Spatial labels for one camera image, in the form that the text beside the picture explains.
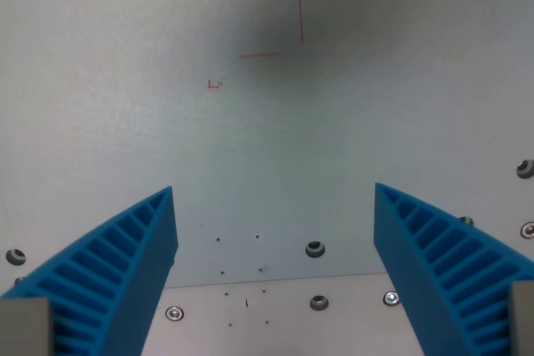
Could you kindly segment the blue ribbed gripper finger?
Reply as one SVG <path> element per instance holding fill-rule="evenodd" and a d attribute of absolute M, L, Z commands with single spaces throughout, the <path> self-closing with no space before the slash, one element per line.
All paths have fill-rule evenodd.
<path fill-rule="evenodd" d="M 178 246 L 167 187 L 86 233 L 2 297 L 51 303 L 55 355 L 140 355 Z"/>
<path fill-rule="evenodd" d="M 533 277 L 529 258 L 382 183 L 374 245 L 424 354 L 511 354 L 508 296 Z"/>

